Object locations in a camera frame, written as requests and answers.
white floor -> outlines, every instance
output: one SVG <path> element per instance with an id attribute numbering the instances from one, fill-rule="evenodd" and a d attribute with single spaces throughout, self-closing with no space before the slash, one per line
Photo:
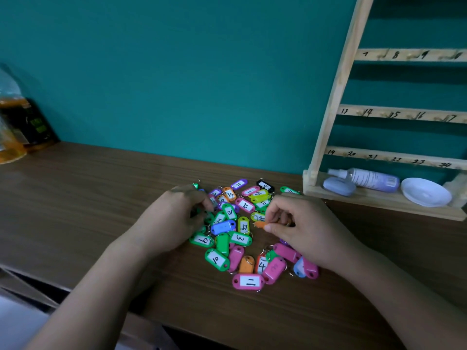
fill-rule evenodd
<path id="1" fill-rule="evenodd" d="M 44 325 L 48 315 L 0 296 L 0 349 L 20 350 Z M 118 344 L 115 350 L 128 350 Z"/>

soap bar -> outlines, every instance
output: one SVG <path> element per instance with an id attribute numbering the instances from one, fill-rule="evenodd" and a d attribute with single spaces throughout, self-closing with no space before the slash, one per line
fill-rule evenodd
<path id="1" fill-rule="evenodd" d="M 323 182 L 323 188 L 339 195 L 350 196 L 357 186 L 342 178 L 329 177 Z"/>

person's right hand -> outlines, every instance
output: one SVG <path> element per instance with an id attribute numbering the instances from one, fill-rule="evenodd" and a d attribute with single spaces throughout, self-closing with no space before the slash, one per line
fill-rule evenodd
<path id="1" fill-rule="evenodd" d="M 284 226 L 290 215 L 295 227 Z M 266 210 L 266 223 L 265 231 L 285 240 L 312 263 L 336 272 L 355 252 L 366 249 L 318 198 L 275 196 Z"/>

white bowl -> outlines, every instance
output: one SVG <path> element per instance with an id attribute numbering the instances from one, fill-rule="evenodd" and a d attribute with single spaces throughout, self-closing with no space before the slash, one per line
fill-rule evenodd
<path id="1" fill-rule="evenodd" d="M 438 208 L 449 204 L 452 195 L 446 188 L 422 178 L 406 178 L 401 182 L 402 194 L 415 204 Z"/>

person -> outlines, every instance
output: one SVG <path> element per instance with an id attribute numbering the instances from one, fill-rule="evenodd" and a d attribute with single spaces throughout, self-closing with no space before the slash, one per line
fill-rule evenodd
<path id="1" fill-rule="evenodd" d="M 213 211 L 192 185 L 165 192 L 110 243 L 96 264 L 52 314 L 27 349 L 113 349 L 140 276 L 151 259 L 170 251 Z M 294 227 L 285 224 L 292 217 Z M 378 252 L 355 238 L 320 199 L 275 196 L 265 226 L 312 263 L 351 282 L 412 349 L 467 349 L 467 317 Z"/>

